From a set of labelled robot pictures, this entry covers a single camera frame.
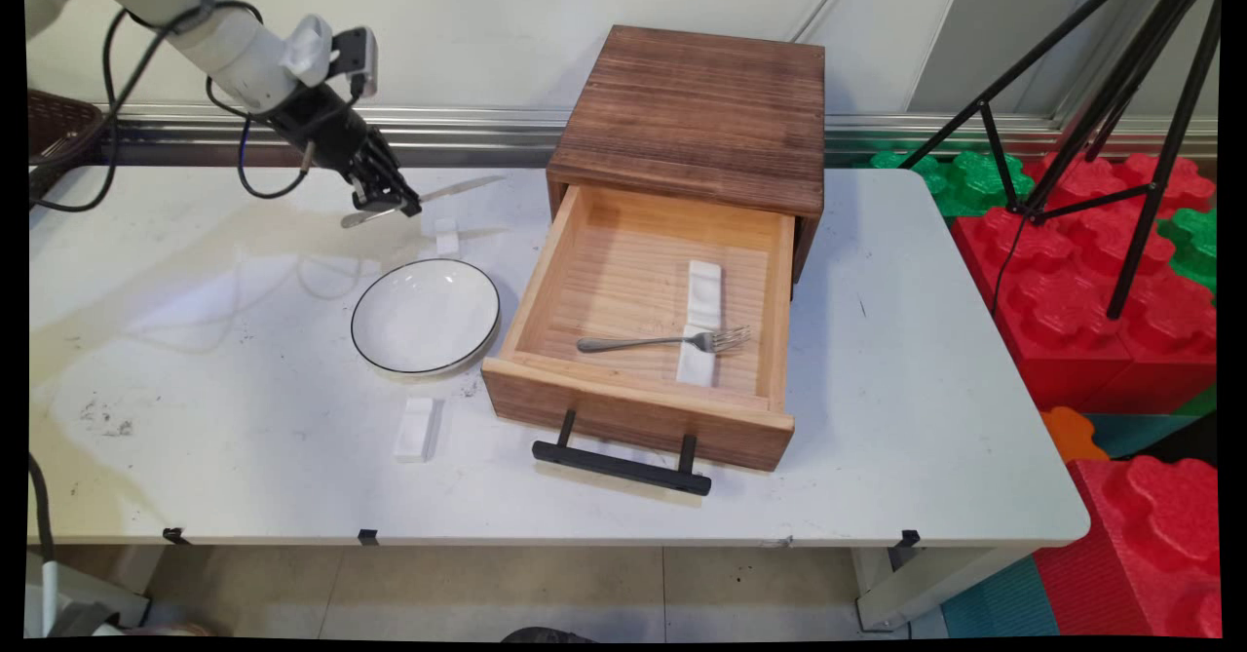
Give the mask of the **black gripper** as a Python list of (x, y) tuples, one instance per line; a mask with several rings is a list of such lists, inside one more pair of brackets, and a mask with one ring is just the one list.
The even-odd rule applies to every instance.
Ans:
[(289, 145), (315, 145), (313, 162), (352, 181), (357, 211), (399, 209), (407, 216), (421, 212), (421, 199), (402, 176), (387, 138), (334, 89), (297, 89), (268, 110), (268, 127)]

